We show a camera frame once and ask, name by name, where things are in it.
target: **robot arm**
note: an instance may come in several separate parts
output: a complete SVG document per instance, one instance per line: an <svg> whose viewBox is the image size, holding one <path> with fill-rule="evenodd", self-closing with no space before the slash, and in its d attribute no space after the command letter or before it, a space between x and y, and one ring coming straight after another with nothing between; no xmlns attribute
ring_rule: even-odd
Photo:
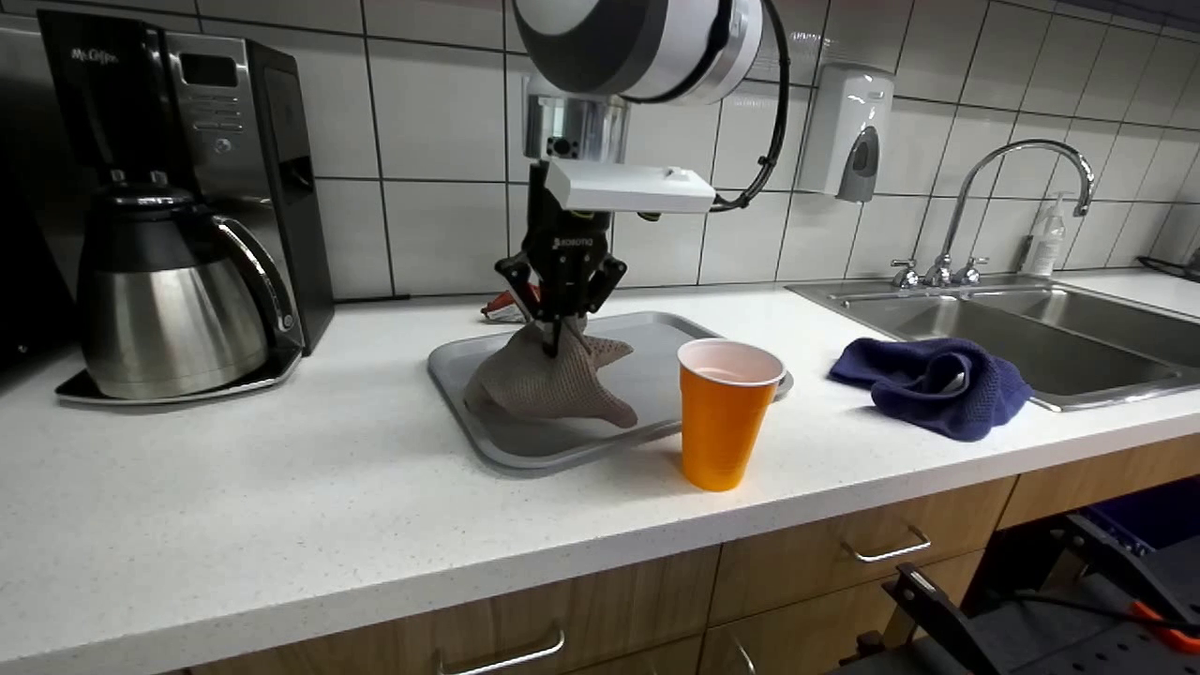
<svg viewBox="0 0 1200 675"><path fill-rule="evenodd" d="M543 77L568 92L621 97L630 103L720 101L763 46L779 46L779 97L771 146L739 200L720 200L690 170L638 170L601 161L540 161L529 176L529 231L518 256L496 263L529 322L554 355L568 318L598 312L625 275L608 256L610 208L720 213L748 208L765 187L788 122L788 33L771 0L514 0L523 42Z"/></svg>

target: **coffee pot handle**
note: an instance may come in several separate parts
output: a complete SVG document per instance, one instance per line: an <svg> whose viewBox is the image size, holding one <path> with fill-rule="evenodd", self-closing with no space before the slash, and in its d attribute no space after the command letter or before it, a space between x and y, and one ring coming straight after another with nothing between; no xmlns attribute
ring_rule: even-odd
<svg viewBox="0 0 1200 675"><path fill-rule="evenodd" d="M246 223L239 223L235 216L215 213L215 227L231 243L231 251L251 270L251 285L259 290L259 295L265 295L269 337L276 341L276 348L286 348L280 355L291 360L295 353L303 353L303 328L280 270L269 263L261 243L246 231Z"/></svg>

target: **orange cup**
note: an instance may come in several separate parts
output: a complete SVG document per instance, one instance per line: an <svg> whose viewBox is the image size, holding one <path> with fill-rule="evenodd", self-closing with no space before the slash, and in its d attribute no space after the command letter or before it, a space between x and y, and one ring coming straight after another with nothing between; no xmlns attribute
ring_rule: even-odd
<svg viewBox="0 0 1200 675"><path fill-rule="evenodd" d="M681 477L708 492L743 483L783 360L756 343L703 337L680 348Z"/></svg>

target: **sink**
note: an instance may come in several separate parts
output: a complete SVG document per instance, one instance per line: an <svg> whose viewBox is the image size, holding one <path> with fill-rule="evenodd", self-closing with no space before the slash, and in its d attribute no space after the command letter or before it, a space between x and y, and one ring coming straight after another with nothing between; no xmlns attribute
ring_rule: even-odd
<svg viewBox="0 0 1200 675"><path fill-rule="evenodd" d="M971 291L795 291L893 337L968 337L985 353L1013 360L1046 410L1134 400L1200 381L1195 348L1181 353L1190 337L1200 337L1200 326L1181 318L1170 318L1170 326L1168 315L1065 291L1058 285Z"/></svg>
<svg viewBox="0 0 1200 675"><path fill-rule="evenodd" d="M1015 312L1046 326L1078 328L1155 360L1200 366L1200 326L1175 315L1074 291L1063 285L1034 295L985 295L980 305Z"/></svg>

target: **faucet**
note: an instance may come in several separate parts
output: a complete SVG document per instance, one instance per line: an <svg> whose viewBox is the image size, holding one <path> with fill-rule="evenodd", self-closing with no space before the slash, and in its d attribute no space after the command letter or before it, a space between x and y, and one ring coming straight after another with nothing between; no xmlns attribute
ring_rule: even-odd
<svg viewBox="0 0 1200 675"><path fill-rule="evenodd" d="M968 206L968 196L971 196L971 183L974 183L980 170L985 170L990 161L998 161L1001 152L1009 152L1009 148L1015 148L1015 146L1044 146L1044 148L1055 148L1055 152L1063 152L1065 161L1074 161L1074 170L1080 171L1078 216L1084 216L1084 213L1093 208L1094 171L1093 171L1093 166L1084 161L1084 152L1080 152L1078 146L1058 141L1058 137L1015 137L1015 141L1006 141L1006 146L990 148L990 152L968 171L968 181L964 181L964 187L960 187L960 200L955 200L955 206L954 206L954 216L949 216L949 231L945 231L940 256L935 258L935 266L929 266L929 275L925 275L925 285L955 285L955 282L974 285L974 282L980 282L974 258L971 258L960 275L954 275L954 270L949 270L949 251L954 251L954 243L955 243L955 237L960 237L964 206Z"/></svg>

